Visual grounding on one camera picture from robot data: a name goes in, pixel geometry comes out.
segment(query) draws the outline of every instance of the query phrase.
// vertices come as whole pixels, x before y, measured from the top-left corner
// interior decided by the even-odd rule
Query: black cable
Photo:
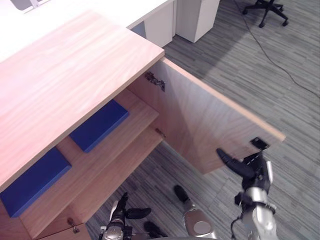
[[[265,51],[264,48],[262,47],[261,43],[258,41],[258,39],[255,37],[255,35],[254,35],[254,34],[252,33],[252,31],[250,30],[250,27],[249,27],[249,25],[248,25],[248,23],[247,23],[247,20],[246,20],[246,18],[243,16],[242,11],[241,11],[241,9],[240,9],[237,1],[236,1],[236,0],[233,0],[233,1],[234,1],[234,3],[235,3],[236,7],[238,8],[239,12],[241,13],[241,16],[242,16],[242,19],[243,19],[243,21],[244,21],[244,23],[245,23],[246,28],[248,29],[249,33],[251,34],[251,36],[253,37],[253,39],[256,41],[256,43],[259,45],[259,47],[260,47],[261,50],[263,51],[263,53],[264,53],[264,55],[266,56],[266,58],[267,58],[273,65],[275,65],[277,68],[279,68],[279,69],[281,69],[282,71],[284,71],[284,72],[290,77],[290,79],[292,80],[292,82],[293,82],[294,84],[296,84],[296,85],[299,86],[300,88],[308,91],[309,93],[312,93],[312,94],[315,95],[316,97],[320,98],[320,95],[318,95],[318,94],[315,93],[314,91],[311,91],[310,89],[306,88],[305,86],[301,85],[300,83],[296,82],[296,80],[292,77],[292,75],[291,75],[286,69],[284,69],[282,66],[276,64],[276,63],[268,56],[268,54],[266,53],[266,51]]]
[[[242,219],[242,216],[238,216],[235,220],[233,220],[231,222],[230,229],[231,229],[231,233],[232,233],[232,235],[231,235],[232,240],[237,240],[235,233],[234,233],[234,224],[236,223],[236,221],[238,221],[240,219]]]

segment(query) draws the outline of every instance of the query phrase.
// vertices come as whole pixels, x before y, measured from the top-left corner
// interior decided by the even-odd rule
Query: door hinge
[[[263,141],[260,137],[255,137],[250,141],[250,143],[255,146],[257,149],[260,149],[261,151],[268,149],[269,144],[267,144],[265,141]]]
[[[145,74],[144,74],[144,77],[152,84],[154,85],[157,85],[157,86],[160,86],[161,87],[161,90],[165,92],[165,82],[162,81],[162,80],[158,80],[156,79],[155,75],[150,72],[150,71],[147,71]]]
[[[156,131],[163,139],[165,139],[165,138],[167,137],[159,128],[156,128],[155,131]]]
[[[66,222],[67,222],[71,227],[73,227],[72,231],[73,231],[74,234],[77,234],[77,233],[80,232],[80,229],[77,228],[77,226],[76,226],[76,224],[75,224],[75,221],[74,221],[71,217],[69,217],[69,218],[66,220]]]

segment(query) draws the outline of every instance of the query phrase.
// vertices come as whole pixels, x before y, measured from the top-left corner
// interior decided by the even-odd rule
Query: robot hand
[[[258,152],[244,160],[231,158],[221,148],[216,150],[225,165],[242,177],[242,188],[234,197],[234,203],[242,207],[242,213],[231,224],[232,239],[236,239],[233,224],[242,220],[248,231],[249,240],[278,240],[274,218],[276,206],[268,203],[269,188],[273,181],[272,164]]]

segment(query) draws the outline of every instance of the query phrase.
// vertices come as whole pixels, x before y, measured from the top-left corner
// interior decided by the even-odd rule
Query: office chair
[[[284,18],[284,22],[282,23],[282,26],[288,25],[288,17],[282,13],[284,10],[283,4],[275,4],[275,0],[257,0],[254,5],[246,6],[242,12],[242,14],[246,15],[248,13],[248,9],[265,9],[264,16],[262,18],[261,23],[259,24],[259,28],[263,28],[265,26],[265,18],[269,11],[272,11],[279,15],[280,17]]]

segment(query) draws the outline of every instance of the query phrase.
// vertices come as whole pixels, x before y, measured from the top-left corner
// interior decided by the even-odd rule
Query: blue foam block
[[[111,100],[75,129],[70,137],[85,153],[88,153],[119,126],[128,115],[127,110],[115,100]]]
[[[20,216],[37,198],[71,168],[55,147],[0,193],[10,217]]]

